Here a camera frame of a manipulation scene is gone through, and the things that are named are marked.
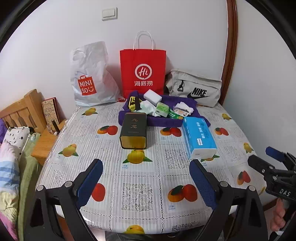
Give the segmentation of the person's right hand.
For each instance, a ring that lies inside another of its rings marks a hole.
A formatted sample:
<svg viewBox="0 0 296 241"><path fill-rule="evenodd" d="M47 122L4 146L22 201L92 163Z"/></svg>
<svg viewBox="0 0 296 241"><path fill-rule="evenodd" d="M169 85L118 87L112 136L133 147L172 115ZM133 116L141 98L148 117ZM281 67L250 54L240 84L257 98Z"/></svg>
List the person's right hand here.
<svg viewBox="0 0 296 241"><path fill-rule="evenodd" d="M275 210L273 211L273 218L270 221L270 229L273 232L279 231L285 226L285 216L286 210L283 204L283 201L278 198L275 205Z"/></svg>

